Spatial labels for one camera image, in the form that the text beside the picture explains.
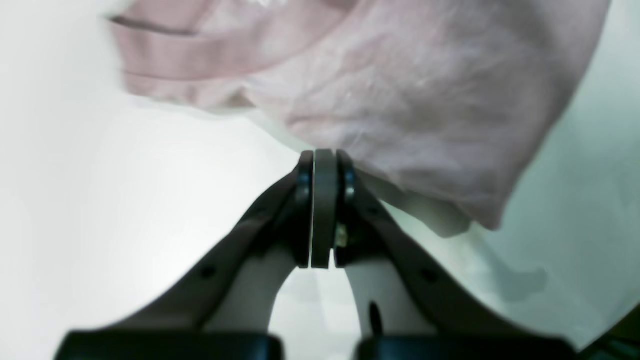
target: pink cloth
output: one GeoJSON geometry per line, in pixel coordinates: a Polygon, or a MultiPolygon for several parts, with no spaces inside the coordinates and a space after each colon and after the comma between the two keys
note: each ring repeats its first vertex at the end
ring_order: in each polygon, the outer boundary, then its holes
{"type": "Polygon", "coordinates": [[[318,148],[500,226],[578,87],[610,0],[138,0],[128,91],[244,99],[318,148]]]}

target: white background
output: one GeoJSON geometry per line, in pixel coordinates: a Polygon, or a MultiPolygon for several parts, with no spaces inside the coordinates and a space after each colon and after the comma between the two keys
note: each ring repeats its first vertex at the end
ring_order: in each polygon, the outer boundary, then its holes
{"type": "MultiPolygon", "coordinates": [[[[119,5],[0,0],[3,360],[49,359],[67,331],[162,294],[306,148],[255,113],[127,95],[104,20],[119,5]]],[[[578,348],[640,300],[638,38],[640,3],[615,1],[587,79],[499,232],[474,224],[441,238],[429,226],[452,220],[403,211],[438,213],[428,203],[389,207],[483,302],[578,348]]],[[[344,274],[296,272],[271,328],[290,359],[347,359],[359,330],[344,274]]]]}

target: black base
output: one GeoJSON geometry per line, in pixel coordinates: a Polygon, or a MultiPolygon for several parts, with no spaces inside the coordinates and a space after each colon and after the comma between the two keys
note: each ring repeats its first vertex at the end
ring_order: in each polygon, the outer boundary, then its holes
{"type": "Polygon", "coordinates": [[[282,360],[280,340],[264,334],[72,332],[56,360],[282,360]]]}
{"type": "Polygon", "coordinates": [[[575,359],[563,341],[535,338],[380,337],[361,342],[356,360],[575,359]]]}

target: pink fabric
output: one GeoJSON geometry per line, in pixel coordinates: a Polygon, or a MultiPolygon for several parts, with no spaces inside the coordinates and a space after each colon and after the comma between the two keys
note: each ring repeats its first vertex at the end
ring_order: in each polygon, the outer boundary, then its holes
{"type": "Polygon", "coordinates": [[[138,0],[111,27],[136,95],[242,97],[320,148],[500,226],[610,0],[138,0]]]}

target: screw hole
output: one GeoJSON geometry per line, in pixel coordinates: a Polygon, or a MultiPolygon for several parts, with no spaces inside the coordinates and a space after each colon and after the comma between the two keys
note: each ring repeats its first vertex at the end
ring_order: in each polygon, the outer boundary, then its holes
{"type": "Polygon", "coordinates": [[[203,279],[208,279],[213,275],[216,275],[216,268],[214,268],[213,266],[207,266],[206,268],[202,269],[200,275],[203,279]]]}
{"type": "Polygon", "coordinates": [[[422,269],[422,271],[420,271],[420,273],[422,274],[422,277],[427,280],[427,282],[430,282],[431,284],[433,284],[434,282],[436,282],[438,280],[438,274],[436,274],[435,272],[429,270],[429,269],[422,269]]]}
{"type": "Polygon", "coordinates": [[[382,316],[380,316],[380,309],[375,302],[369,304],[369,322],[371,323],[371,331],[374,336],[382,335],[382,316]]]}

